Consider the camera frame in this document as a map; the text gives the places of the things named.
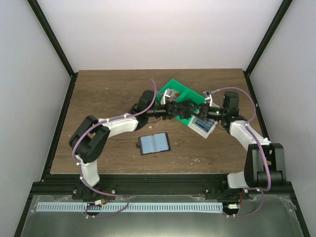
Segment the black card holder wallet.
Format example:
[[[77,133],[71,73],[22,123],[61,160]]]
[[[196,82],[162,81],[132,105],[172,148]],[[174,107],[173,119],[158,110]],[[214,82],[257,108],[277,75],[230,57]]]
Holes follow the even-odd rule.
[[[142,156],[171,151],[171,145],[167,133],[139,137],[136,148],[140,150],[140,154]]]

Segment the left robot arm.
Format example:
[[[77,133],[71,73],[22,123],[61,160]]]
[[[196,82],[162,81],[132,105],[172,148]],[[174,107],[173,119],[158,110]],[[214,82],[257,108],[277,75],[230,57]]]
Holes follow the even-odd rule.
[[[150,117],[163,120],[175,117],[189,119],[196,111],[195,106],[196,103],[191,99],[178,101],[167,95],[158,100],[156,91],[146,90],[138,103],[121,116],[104,119],[87,116],[69,140],[72,158],[79,167],[83,193],[89,199],[104,194],[98,185],[100,176],[97,160],[109,138],[140,130],[147,125]]]

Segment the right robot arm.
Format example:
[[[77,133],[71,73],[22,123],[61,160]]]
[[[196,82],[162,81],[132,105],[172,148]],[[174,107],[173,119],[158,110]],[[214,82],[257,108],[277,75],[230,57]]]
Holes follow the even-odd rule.
[[[239,94],[226,91],[221,107],[212,105],[210,92],[205,94],[203,103],[181,101],[180,118],[187,119],[193,115],[202,120],[218,121],[246,150],[244,170],[228,174],[228,181],[219,187],[220,195],[230,199],[237,189],[261,189],[267,192],[272,187],[284,185],[286,170],[283,145],[261,136],[251,127],[250,121],[239,114]]]

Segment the blue credit cards stack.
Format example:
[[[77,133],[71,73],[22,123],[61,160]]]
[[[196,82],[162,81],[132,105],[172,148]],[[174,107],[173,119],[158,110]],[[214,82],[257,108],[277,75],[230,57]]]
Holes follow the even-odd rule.
[[[203,120],[197,118],[194,121],[194,124],[200,129],[202,129],[204,132],[208,133],[215,124],[215,122],[212,119]]]

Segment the red credit cards stack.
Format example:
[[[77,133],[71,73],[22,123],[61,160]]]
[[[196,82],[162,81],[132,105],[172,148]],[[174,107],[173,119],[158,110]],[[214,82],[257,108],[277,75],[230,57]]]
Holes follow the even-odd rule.
[[[171,89],[171,90],[172,90],[172,96],[171,97],[173,98],[172,101],[176,101],[181,96],[181,93],[178,92],[175,89]]]

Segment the green bin middle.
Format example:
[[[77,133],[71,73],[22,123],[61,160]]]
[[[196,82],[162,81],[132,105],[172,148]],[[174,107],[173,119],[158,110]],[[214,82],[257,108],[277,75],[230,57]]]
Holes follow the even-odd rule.
[[[205,98],[198,94],[197,92],[186,88],[183,92],[180,92],[179,97],[176,99],[176,102],[183,102],[183,101],[190,101],[190,106],[202,104],[205,102]],[[188,125],[190,120],[193,118],[191,115],[190,118],[186,119],[180,119],[179,116],[176,117],[180,122],[182,122],[184,125]]]

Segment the green bin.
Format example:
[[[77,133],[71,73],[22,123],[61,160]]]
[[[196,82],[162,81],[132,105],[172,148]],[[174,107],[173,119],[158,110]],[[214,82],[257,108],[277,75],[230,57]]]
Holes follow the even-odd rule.
[[[176,102],[183,102],[183,101],[190,101],[190,106],[202,104],[205,102],[205,98],[198,94],[197,92],[186,88],[183,92],[180,92],[179,97],[176,99]],[[191,115],[190,118],[186,119],[180,119],[179,116],[176,117],[180,122],[182,122],[184,125],[188,125],[190,120],[193,118]]]
[[[157,99],[161,102],[162,96],[166,90],[171,91],[170,100],[181,102],[186,100],[186,96],[189,92],[189,88],[181,84],[175,79],[171,79],[165,86],[163,86],[157,94]]]

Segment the white bin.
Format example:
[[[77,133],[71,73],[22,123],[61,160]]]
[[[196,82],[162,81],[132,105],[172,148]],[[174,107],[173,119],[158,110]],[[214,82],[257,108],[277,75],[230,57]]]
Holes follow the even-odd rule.
[[[188,123],[188,127],[204,139],[207,139],[208,136],[215,129],[217,123],[218,122],[213,119],[202,120],[195,116],[192,116],[191,120]]]

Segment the green bin left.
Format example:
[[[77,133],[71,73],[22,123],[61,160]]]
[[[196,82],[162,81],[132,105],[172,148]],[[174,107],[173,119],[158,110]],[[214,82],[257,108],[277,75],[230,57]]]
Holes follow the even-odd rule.
[[[163,86],[157,94],[157,99],[161,102],[162,96],[166,90],[171,91],[170,100],[181,102],[186,100],[186,96],[189,92],[189,88],[181,84],[175,79],[171,79],[165,86]]]

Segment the black aluminium frame rail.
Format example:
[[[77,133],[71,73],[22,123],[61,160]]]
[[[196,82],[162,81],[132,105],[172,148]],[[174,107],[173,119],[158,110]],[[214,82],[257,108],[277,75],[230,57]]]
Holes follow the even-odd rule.
[[[235,199],[242,189],[230,189],[226,174],[102,174],[98,191],[123,195],[193,195],[207,199]],[[50,174],[34,182],[32,195],[72,195],[94,200],[100,194],[86,187],[75,174]]]

